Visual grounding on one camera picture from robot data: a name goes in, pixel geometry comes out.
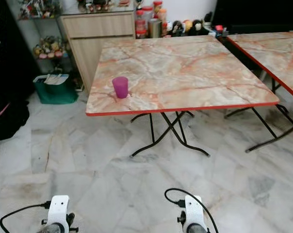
green shopping bag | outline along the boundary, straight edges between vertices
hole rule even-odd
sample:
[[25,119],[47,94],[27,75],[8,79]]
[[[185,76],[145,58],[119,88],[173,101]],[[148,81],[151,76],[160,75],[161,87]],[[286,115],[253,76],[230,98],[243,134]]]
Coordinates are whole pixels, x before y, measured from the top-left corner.
[[74,84],[67,74],[40,75],[33,80],[33,84],[43,104],[68,104],[78,99]]

wooden cabinet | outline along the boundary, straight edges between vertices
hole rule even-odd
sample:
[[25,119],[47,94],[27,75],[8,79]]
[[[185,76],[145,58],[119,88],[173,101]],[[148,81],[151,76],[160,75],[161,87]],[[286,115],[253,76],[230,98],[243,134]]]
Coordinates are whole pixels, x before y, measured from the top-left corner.
[[135,38],[133,12],[62,16],[62,22],[89,93],[103,43]]

purple cup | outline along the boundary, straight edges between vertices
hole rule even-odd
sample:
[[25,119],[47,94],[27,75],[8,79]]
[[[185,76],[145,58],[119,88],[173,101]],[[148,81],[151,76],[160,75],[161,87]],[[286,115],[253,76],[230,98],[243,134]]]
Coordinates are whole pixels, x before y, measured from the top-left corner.
[[128,95],[128,79],[124,76],[112,79],[116,96],[120,99],[126,98]]

marble floor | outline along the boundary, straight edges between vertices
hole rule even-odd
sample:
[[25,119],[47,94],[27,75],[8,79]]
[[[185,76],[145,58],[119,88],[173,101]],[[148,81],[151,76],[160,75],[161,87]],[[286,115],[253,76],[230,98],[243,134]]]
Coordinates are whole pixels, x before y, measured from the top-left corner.
[[[293,115],[290,94],[279,92]],[[42,105],[31,96],[27,124],[0,141],[0,218],[69,195],[73,226],[81,233],[180,233],[181,209],[163,196],[167,188],[179,187],[202,197],[221,233],[293,233],[293,133],[245,153],[271,138],[252,111],[229,119],[223,118],[225,110],[196,111],[194,118],[182,118],[185,133],[210,158],[170,133],[131,159],[150,143],[148,117],[133,123],[133,116],[87,117],[86,100],[81,94],[74,104]],[[275,131],[290,126],[276,108],[257,109]],[[159,114],[154,127],[156,136],[166,128]],[[34,233],[47,213],[30,209],[5,225],[13,233]]]

black cable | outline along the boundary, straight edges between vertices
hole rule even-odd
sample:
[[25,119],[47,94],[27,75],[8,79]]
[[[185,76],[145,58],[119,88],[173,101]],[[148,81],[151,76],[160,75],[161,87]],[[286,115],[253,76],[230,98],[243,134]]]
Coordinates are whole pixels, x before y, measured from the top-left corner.
[[6,227],[3,225],[3,220],[11,215],[14,215],[20,211],[23,211],[23,210],[26,210],[26,209],[30,209],[30,208],[33,208],[33,207],[44,207],[45,209],[49,209],[49,206],[50,206],[50,201],[47,201],[45,203],[42,203],[42,204],[38,204],[38,205],[29,205],[29,206],[26,206],[24,208],[21,208],[21,209],[18,209],[18,210],[15,210],[5,216],[3,216],[1,219],[0,219],[0,226],[2,228],[2,230],[5,232],[5,233],[10,233]]
[[169,202],[171,202],[171,203],[174,203],[175,205],[179,205],[179,202],[180,201],[173,201],[173,200],[171,200],[168,196],[167,196],[167,193],[169,192],[169,191],[173,191],[173,190],[175,190],[175,191],[179,191],[179,192],[182,192],[182,193],[185,193],[185,194],[187,194],[187,195],[189,195],[189,196],[191,196],[192,198],[194,198],[203,208],[204,208],[204,210],[207,212],[207,214],[209,215],[209,217],[210,217],[210,219],[211,219],[211,222],[212,222],[212,224],[213,224],[213,227],[214,227],[214,229],[215,229],[215,232],[216,233],[219,233],[218,232],[218,228],[216,227],[216,224],[215,224],[215,222],[214,222],[214,220],[213,220],[213,217],[212,217],[212,215],[210,214],[210,212],[209,212],[209,210],[207,209],[207,207],[206,206],[204,206],[204,204],[203,203],[201,203],[201,201],[200,200],[198,200],[193,194],[191,194],[191,193],[189,193],[189,192],[187,192],[187,191],[185,191],[185,190],[183,190],[183,189],[180,189],[180,188],[169,188],[169,189],[167,189],[166,191],[165,191],[165,193],[164,193],[164,195],[165,195],[165,198],[169,201]]

